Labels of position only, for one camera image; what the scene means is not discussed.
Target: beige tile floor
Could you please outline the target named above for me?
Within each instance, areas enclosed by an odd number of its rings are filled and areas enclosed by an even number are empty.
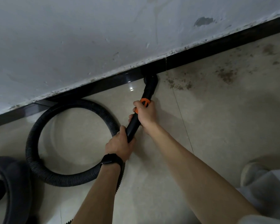
[[[249,160],[280,156],[280,34],[159,74],[154,100],[160,124],[235,187]],[[86,97],[127,125],[143,80]],[[41,113],[0,126],[0,155],[24,159],[28,132]],[[141,129],[116,194],[113,223],[197,223],[152,140]],[[43,131],[39,151],[48,168],[88,169],[111,138],[104,122],[67,110]],[[70,188],[38,183],[41,223],[73,218],[93,182]],[[4,210],[4,201],[0,202]]]

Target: vacuum cleaner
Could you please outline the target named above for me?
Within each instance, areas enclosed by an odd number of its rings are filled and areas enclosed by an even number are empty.
[[[154,94],[156,86],[158,84],[157,75],[153,74],[153,75],[145,76],[144,83],[146,84],[146,86],[140,101],[145,107],[147,107],[150,103],[151,97]],[[45,183],[54,186],[59,186],[59,187],[76,186],[80,184],[85,184],[87,182],[96,179],[98,173],[100,172],[102,164],[98,163],[94,167],[81,173],[70,174],[70,175],[58,174],[49,170],[44,165],[41,158],[39,157],[38,141],[45,125],[49,122],[49,120],[51,120],[57,114],[67,109],[76,108],[76,107],[88,109],[90,111],[93,111],[97,115],[99,115],[104,120],[105,124],[108,126],[112,137],[119,132],[120,126],[118,123],[116,123],[113,116],[104,107],[102,107],[101,105],[93,101],[89,101],[85,99],[71,100],[64,103],[58,103],[52,106],[51,108],[49,108],[35,122],[32,129],[30,130],[26,142],[27,165],[30,168],[31,172]],[[129,125],[126,128],[128,142],[130,142],[133,139],[139,126],[140,126],[140,121],[138,120],[138,110],[136,110]],[[121,183],[123,173],[124,173],[124,165],[118,179],[116,191],[118,190],[119,185]]]

